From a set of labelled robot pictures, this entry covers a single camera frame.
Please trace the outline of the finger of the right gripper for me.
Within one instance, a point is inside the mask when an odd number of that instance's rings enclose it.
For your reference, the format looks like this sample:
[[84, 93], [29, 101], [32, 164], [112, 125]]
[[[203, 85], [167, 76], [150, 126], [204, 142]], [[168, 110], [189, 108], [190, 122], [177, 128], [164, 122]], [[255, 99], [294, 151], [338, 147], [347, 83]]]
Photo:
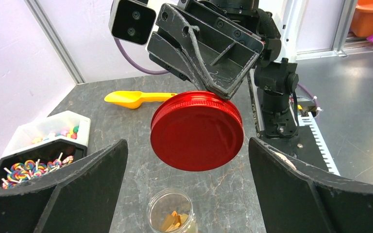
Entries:
[[172, 45], [166, 38], [153, 32], [147, 45], [149, 58], [176, 77], [191, 82], [196, 89], [206, 90], [192, 63], [182, 50]]
[[206, 91], [230, 99], [259, 59], [261, 38], [203, 3], [161, 5], [156, 33], [182, 50]]

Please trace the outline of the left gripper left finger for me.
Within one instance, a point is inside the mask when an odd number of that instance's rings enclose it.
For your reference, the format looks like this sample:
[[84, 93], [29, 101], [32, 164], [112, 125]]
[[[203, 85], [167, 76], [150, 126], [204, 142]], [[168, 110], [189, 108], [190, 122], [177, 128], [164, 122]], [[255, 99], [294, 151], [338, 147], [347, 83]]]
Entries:
[[122, 139], [19, 187], [0, 189], [0, 233], [107, 233], [128, 159]]

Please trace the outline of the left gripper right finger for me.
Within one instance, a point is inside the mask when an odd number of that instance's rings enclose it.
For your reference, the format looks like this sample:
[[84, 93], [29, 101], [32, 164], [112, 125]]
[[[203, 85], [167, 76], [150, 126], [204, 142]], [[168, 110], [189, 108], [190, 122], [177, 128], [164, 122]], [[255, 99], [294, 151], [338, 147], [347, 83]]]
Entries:
[[249, 161], [269, 233], [373, 233], [373, 184], [344, 178], [251, 138]]

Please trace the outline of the yellow plastic scoop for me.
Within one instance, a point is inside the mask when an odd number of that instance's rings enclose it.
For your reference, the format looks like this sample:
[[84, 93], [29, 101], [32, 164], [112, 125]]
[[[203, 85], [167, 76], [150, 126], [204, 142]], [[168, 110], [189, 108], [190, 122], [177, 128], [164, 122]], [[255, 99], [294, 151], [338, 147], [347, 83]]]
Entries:
[[164, 102], [177, 93], [159, 93], [142, 91], [114, 91], [104, 97], [104, 101], [129, 109], [137, 109], [144, 102]]

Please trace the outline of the red jar lid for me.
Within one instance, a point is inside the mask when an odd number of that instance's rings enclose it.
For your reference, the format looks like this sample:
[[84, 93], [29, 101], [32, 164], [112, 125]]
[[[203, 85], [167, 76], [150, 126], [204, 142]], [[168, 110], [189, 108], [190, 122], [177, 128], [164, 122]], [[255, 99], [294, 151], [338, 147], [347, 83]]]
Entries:
[[187, 91], [163, 102], [151, 121], [156, 156], [184, 171], [207, 171], [230, 162], [244, 140], [237, 107], [208, 91]]

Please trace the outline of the clear plastic jar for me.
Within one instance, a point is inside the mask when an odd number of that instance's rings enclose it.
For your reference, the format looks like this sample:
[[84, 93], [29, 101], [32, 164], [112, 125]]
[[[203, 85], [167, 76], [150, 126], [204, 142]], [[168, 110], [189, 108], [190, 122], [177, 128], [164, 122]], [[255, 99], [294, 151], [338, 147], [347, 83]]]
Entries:
[[167, 188], [155, 194], [147, 208], [154, 233], [197, 233], [198, 225], [190, 197], [182, 190]]

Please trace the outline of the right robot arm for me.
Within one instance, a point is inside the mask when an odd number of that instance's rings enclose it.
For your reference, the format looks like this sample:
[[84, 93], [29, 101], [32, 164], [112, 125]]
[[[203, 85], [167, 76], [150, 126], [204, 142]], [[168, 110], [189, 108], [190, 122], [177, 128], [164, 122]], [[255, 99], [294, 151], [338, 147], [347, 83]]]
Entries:
[[263, 130], [268, 138], [298, 134], [296, 63], [277, 61], [280, 32], [256, 0], [181, 0], [163, 3], [147, 51], [150, 59], [198, 90], [224, 100], [253, 71], [261, 90]]

